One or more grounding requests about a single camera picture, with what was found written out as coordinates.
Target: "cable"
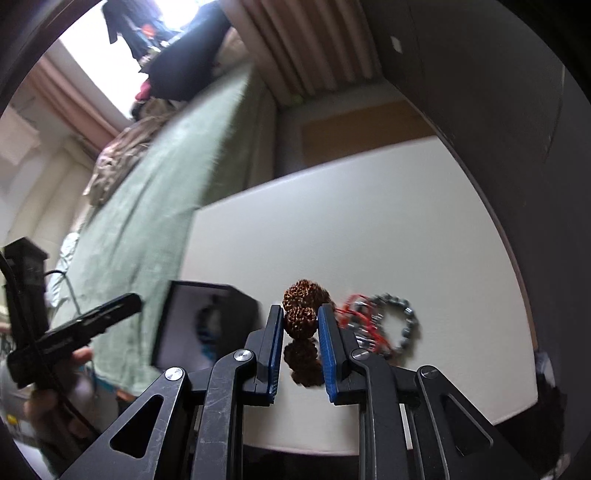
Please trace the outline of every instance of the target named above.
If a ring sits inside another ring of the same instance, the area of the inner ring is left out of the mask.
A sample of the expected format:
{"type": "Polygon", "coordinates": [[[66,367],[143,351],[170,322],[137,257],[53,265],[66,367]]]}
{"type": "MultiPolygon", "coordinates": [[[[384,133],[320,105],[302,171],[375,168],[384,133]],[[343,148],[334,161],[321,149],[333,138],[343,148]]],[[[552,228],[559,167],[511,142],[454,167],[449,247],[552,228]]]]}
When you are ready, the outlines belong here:
{"type": "Polygon", "coordinates": [[[43,276],[46,277],[48,275],[53,275],[53,274],[59,274],[62,277],[64,277],[64,280],[66,281],[66,283],[68,285],[68,290],[70,291],[70,297],[72,297],[72,301],[74,302],[74,307],[76,308],[76,314],[78,316],[81,316],[82,311],[80,310],[80,305],[78,305],[78,300],[76,300],[76,295],[74,294],[74,289],[72,288],[72,284],[70,283],[70,279],[68,278],[68,275],[66,275],[66,272],[64,272],[63,270],[49,270],[49,271],[45,272],[43,274],[43,276]]]}
{"type": "Polygon", "coordinates": [[[33,335],[33,331],[31,330],[31,325],[27,321],[27,317],[26,317],[24,309],[22,307],[21,292],[20,292],[20,289],[18,288],[17,279],[14,277],[14,272],[12,271],[12,268],[10,267],[8,262],[6,261],[6,258],[4,258],[4,255],[2,254],[2,252],[0,252],[0,271],[2,272],[2,275],[4,275],[4,278],[6,279],[7,289],[12,292],[13,304],[15,307],[17,317],[19,318],[19,320],[23,324],[25,324],[25,327],[26,327],[25,331],[29,337],[29,342],[31,344],[31,347],[33,348],[33,351],[35,352],[35,356],[37,357],[39,364],[41,365],[42,369],[44,370],[45,375],[50,380],[50,383],[52,383],[51,386],[57,392],[57,395],[59,396],[60,401],[66,406],[66,408],[68,410],[70,410],[72,415],[74,415],[78,420],[80,420],[82,422],[82,424],[88,430],[90,430],[90,432],[96,438],[98,438],[100,436],[100,432],[94,427],[94,425],[92,423],[90,423],[88,421],[88,419],[80,412],[80,410],[78,410],[74,406],[74,404],[70,401],[70,399],[67,397],[66,392],[64,391],[64,388],[62,387],[59,379],[51,371],[51,369],[49,368],[49,366],[45,362],[45,359],[43,358],[43,355],[41,354],[41,351],[39,350],[39,347],[37,346],[37,343],[35,341],[35,336],[33,335]]]}

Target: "floor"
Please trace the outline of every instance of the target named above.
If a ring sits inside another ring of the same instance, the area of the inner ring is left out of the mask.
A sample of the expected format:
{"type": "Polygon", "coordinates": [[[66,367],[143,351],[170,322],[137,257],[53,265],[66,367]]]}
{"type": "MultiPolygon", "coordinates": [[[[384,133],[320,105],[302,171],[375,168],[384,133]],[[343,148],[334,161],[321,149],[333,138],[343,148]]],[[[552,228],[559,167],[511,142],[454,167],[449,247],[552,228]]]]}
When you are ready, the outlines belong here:
{"type": "Polygon", "coordinates": [[[275,152],[275,178],[303,170],[301,127],[321,120],[383,103],[403,100],[403,95],[386,80],[351,87],[338,93],[325,93],[303,105],[279,113],[275,152]]]}

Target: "curtain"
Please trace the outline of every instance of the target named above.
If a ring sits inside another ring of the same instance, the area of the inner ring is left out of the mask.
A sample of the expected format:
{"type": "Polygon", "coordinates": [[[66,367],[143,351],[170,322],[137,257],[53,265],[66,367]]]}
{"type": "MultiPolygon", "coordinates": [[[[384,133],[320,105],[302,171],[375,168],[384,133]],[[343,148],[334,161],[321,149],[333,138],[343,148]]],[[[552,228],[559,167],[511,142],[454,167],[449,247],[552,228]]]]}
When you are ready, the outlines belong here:
{"type": "Polygon", "coordinates": [[[119,135],[47,57],[39,59],[26,81],[53,114],[98,151],[119,135]]]}
{"type": "Polygon", "coordinates": [[[359,0],[219,0],[281,105],[381,75],[359,0]]]}

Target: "hanging clothes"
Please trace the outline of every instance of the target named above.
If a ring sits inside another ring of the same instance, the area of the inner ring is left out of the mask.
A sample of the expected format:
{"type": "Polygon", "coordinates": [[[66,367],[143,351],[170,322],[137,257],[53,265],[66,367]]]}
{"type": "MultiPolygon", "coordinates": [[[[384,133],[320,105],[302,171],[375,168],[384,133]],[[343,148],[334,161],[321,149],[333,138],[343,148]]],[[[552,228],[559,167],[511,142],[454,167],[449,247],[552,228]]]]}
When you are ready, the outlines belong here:
{"type": "Polygon", "coordinates": [[[154,0],[108,0],[102,7],[109,34],[109,42],[115,43],[121,35],[133,58],[140,60],[150,47],[158,47],[160,41],[170,40],[174,32],[160,20],[162,12],[154,0]],[[150,26],[153,38],[144,34],[142,28],[150,26]]]}

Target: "red cloth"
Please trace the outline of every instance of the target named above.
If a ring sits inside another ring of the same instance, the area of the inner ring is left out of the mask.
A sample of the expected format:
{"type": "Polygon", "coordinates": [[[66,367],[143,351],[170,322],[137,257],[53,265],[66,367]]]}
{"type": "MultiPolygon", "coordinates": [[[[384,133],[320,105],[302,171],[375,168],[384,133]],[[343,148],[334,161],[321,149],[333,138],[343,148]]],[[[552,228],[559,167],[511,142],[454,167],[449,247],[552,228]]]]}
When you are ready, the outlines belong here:
{"type": "Polygon", "coordinates": [[[142,100],[149,100],[150,99],[150,80],[145,80],[142,85],[139,87],[139,93],[135,96],[135,99],[138,102],[142,100]]]}

